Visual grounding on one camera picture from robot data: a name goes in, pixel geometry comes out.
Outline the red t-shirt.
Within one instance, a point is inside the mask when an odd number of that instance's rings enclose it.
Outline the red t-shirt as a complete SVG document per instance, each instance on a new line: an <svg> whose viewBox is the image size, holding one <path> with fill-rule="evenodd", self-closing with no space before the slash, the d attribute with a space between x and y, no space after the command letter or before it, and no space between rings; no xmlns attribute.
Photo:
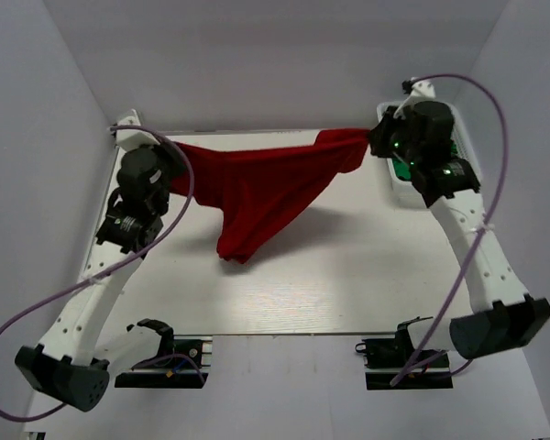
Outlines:
<svg viewBox="0 0 550 440"><path fill-rule="evenodd" d="M193 198L223 212L216 253L247 262L301 214L340 173L358 169L367 129L320 131L313 144L214 151L181 143L194 173Z"/></svg>

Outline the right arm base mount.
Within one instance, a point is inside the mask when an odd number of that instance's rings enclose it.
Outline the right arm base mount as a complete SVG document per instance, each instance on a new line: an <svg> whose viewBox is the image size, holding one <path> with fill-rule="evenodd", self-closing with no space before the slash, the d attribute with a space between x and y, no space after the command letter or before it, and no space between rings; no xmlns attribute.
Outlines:
<svg viewBox="0 0 550 440"><path fill-rule="evenodd" d="M447 354L426 366L414 369L399 384L391 386L392 378L399 373L408 357L397 347L394 338L362 339L355 345L355 351L364 359L368 391L426 391L454 388L449 377L450 362Z"/></svg>

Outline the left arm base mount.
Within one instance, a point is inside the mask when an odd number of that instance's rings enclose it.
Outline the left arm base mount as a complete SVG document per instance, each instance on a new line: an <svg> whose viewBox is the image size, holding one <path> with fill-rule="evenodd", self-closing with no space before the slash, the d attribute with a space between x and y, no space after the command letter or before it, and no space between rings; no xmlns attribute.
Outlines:
<svg viewBox="0 0 550 440"><path fill-rule="evenodd" d="M210 336L175 337L155 362L145 361L115 378L116 389L201 390L208 379L213 354Z"/></svg>

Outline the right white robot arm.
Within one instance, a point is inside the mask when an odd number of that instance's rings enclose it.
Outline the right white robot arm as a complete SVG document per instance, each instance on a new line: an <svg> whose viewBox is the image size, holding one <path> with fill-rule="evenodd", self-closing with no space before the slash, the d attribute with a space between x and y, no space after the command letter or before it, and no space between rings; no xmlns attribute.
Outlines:
<svg viewBox="0 0 550 440"><path fill-rule="evenodd" d="M479 178L456 154L455 116L448 104L380 104L368 140L372 155L407 166L412 187L442 227L459 265L435 317L398 325L393 353L401 375L454 351L472 361L528 345L550 319L515 274L490 226Z"/></svg>

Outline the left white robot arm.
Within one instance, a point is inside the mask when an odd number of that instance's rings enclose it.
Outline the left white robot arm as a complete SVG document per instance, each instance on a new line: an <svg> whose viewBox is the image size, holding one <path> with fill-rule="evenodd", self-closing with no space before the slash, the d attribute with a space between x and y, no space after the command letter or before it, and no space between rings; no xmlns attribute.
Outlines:
<svg viewBox="0 0 550 440"><path fill-rule="evenodd" d="M97 341L128 280L168 234L161 218L169 211L171 182L186 172L170 141L124 154L95 235L87 286L68 300L36 346L16 354L16 366L34 390L89 412L124 371L149 360L157 366L173 360L173 329L159 320L143 319L109 343Z"/></svg>

